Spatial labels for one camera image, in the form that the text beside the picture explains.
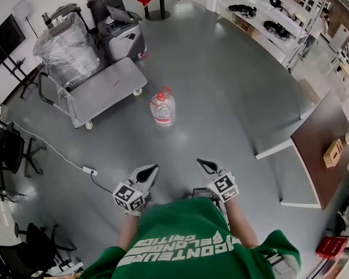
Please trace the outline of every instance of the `gray floor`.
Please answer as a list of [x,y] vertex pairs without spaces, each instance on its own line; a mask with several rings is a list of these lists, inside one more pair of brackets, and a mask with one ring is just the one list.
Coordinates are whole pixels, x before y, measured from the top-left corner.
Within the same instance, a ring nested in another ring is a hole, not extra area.
[[[137,1],[124,2],[144,16]],[[159,8],[157,2],[149,7]],[[259,240],[283,230],[301,252],[301,277],[306,277],[319,261],[314,250],[343,191],[324,212],[282,207],[284,181],[307,182],[300,163],[290,152],[260,161],[254,153],[288,137],[310,107],[309,99],[267,51],[230,22],[190,0],[166,0],[166,8],[172,13],[167,20],[142,23],[148,51],[137,65],[149,84],[140,96],[130,96],[96,117],[91,131],[75,130],[36,90],[27,94],[27,101],[16,95],[6,119],[45,138],[77,165],[96,169],[96,180],[111,190],[136,167],[158,164],[152,190],[156,203],[203,186],[196,158],[224,161],[236,175],[238,201]],[[168,129],[159,128],[149,110],[149,100],[163,85],[173,90],[177,106],[176,122]],[[50,84],[44,87],[55,96]],[[15,175],[15,188],[28,195],[14,204],[14,220],[21,227],[30,221],[48,227],[59,223],[78,247],[74,255],[92,263],[114,245],[124,213],[88,174],[50,148],[37,159],[43,176],[24,178],[23,166]]]

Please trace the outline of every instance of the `white cable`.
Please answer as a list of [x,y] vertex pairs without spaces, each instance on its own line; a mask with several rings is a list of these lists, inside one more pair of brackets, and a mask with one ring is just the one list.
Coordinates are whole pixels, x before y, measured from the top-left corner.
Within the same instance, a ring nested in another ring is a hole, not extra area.
[[19,128],[21,128],[23,131],[25,131],[25,132],[27,132],[27,133],[29,133],[29,134],[31,134],[31,135],[34,135],[35,137],[37,137],[37,138],[43,140],[46,144],[48,144],[49,146],[51,146],[52,149],[54,150],[54,152],[56,152],[59,156],[61,156],[65,161],[67,161],[68,163],[71,163],[71,164],[72,164],[74,167],[76,167],[77,169],[83,170],[83,168],[81,168],[80,166],[77,166],[75,163],[73,163],[73,162],[67,160],[61,153],[59,153],[49,142],[47,142],[46,140],[44,140],[42,137],[39,137],[38,135],[33,134],[33,133],[27,131],[26,129],[23,129],[23,128],[20,127],[16,122],[13,122],[13,123],[14,123],[15,125],[17,125]]

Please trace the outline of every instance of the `black and white marker cube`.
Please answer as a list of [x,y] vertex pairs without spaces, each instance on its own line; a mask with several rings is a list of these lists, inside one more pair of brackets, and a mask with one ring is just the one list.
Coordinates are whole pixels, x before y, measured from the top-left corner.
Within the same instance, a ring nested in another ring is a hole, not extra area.
[[145,204],[142,192],[134,190],[124,183],[119,183],[113,197],[118,206],[129,212],[133,212]]
[[235,178],[231,172],[217,178],[207,187],[214,192],[222,202],[227,202],[239,194],[238,187],[235,184]]

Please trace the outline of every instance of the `power strip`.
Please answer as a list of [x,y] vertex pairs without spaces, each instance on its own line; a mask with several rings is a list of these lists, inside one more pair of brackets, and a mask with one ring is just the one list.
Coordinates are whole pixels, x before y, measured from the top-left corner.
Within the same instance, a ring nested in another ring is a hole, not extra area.
[[83,166],[83,172],[87,173],[87,174],[92,174],[93,176],[97,176],[97,171],[90,169],[88,167]]

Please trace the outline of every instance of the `green shirt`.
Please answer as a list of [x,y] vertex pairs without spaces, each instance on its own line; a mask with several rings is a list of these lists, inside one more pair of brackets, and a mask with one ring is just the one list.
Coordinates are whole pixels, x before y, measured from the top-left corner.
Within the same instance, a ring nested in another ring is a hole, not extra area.
[[274,278],[263,255],[272,250],[301,264],[298,250],[281,231],[247,249],[209,199],[194,198],[150,210],[128,252],[107,248],[80,278]]

